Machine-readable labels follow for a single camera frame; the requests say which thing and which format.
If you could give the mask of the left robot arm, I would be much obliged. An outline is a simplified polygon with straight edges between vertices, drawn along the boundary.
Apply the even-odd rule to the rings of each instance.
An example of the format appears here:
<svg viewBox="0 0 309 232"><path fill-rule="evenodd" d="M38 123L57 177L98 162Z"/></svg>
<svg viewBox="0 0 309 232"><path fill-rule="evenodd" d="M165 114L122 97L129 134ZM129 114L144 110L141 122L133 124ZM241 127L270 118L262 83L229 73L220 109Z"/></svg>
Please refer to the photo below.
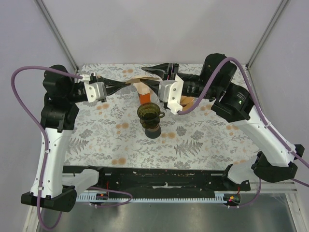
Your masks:
<svg viewBox="0 0 309 232"><path fill-rule="evenodd" d="M86 166L63 181L65 154L79 112L76 104L105 102L108 96L127 86L126 82L99 77L95 73L83 75L76 82L62 65L53 65L44 72L46 94L39 123L41 154L33 186L22 194L22 204L69 212L85 190L90 187L100 190L106 186L103 169L95 166Z"/></svg>

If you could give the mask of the red capped dark bottle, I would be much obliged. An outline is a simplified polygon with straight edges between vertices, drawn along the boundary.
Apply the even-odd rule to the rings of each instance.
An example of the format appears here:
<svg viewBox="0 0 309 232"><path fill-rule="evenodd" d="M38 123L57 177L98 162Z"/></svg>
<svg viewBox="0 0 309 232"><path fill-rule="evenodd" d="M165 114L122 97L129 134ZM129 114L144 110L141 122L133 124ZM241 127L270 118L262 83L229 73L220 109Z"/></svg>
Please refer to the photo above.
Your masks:
<svg viewBox="0 0 309 232"><path fill-rule="evenodd" d="M145 135L150 139L156 139L161 135L161 127L157 126L154 129L145 129Z"/></svg>

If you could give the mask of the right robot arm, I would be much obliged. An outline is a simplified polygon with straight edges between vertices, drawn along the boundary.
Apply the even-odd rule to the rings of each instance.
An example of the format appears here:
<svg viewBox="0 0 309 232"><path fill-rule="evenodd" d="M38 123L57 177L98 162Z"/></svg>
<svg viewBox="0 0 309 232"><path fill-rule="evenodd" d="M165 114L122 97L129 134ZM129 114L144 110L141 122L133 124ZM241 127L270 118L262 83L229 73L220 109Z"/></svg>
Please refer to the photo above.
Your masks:
<svg viewBox="0 0 309 232"><path fill-rule="evenodd" d="M258 147L251 160L228 165L221 184L233 190L250 177L269 183L294 180L297 172L295 160L302 160L304 147L288 142L263 114L250 85L239 86L232 82L240 63L232 57L214 53L205 58L199 75L179 72L177 63L163 63L143 70L160 77L144 83L175 115L188 114L180 104L181 96L194 97L195 106L203 100L212 102L211 109L244 132Z"/></svg>

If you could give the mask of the green glass coffee dripper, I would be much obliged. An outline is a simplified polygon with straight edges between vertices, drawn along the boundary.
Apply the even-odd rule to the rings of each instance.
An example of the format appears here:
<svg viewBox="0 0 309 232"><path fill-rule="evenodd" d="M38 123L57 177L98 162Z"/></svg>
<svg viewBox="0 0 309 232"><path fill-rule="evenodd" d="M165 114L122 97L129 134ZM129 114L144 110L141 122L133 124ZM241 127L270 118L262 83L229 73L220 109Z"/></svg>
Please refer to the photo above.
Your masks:
<svg viewBox="0 0 309 232"><path fill-rule="evenodd" d="M160 119L165 116L165 113L157 104L149 102L138 107L137 115L144 129L154 129L159 125Z"/></svg>

